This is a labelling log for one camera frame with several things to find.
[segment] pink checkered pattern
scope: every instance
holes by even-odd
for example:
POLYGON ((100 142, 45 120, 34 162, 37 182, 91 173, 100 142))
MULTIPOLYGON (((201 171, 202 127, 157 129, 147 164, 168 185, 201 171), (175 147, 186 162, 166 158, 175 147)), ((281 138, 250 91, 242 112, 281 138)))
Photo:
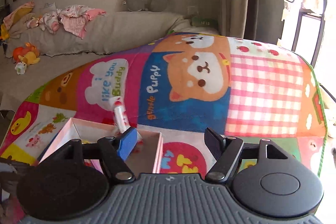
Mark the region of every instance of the pink checkered pattern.
POLYGON ((303 89, 300 63, 231 55, 225 135, 295 137, 303 89))

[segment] yellow plush toy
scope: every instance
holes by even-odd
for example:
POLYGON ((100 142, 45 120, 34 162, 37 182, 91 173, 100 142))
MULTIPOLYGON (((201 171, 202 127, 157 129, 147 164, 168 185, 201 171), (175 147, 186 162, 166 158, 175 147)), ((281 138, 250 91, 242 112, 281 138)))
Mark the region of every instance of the yellow plush toy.
POLYGON ((18 75, 24 75, 29 65, 40 62, 40 58, 34 52, 27 52, 24 56, 19 55, 19 59, 21 62, 15 66, 18 75))

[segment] apple print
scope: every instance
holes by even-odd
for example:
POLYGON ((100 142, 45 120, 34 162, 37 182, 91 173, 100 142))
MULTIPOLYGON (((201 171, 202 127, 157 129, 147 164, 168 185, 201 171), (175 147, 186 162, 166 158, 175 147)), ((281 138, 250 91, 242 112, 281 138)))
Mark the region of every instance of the apple print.
POLYGON ((277 51, 275 51, 275 50, 269 50, 268 52, 270 52, 274 56, 278 56, 279 55, 279 53, 277 51))
POLYGON ((245 46, 239 46, 237 47, 238 50, 241 50, 242 52, 249 52, 249 48, 248 47, 245 47, 245 46))

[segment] pink box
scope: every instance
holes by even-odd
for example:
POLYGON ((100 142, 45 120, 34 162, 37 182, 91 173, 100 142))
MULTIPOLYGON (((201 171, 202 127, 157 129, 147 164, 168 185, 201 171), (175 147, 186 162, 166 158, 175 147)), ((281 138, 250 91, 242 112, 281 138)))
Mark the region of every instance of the pink box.
MULTIPOLYGON (((110 124, 70 118, 50 144, 40 162, 44 161, 69 140, 82 139, 95 143, 100 138, 114 136, 112 133, 114 128, 115 126, 110 124)), ((142 136, 143 147, 140 152, 131 153, 125 163, 136 176, 140 173, 159 173, 163 150, 162 134, 142 130, 138 132, 142 136)), ((99 170, 96 163, 97 161, 93 160, 93 165, 99 170)))

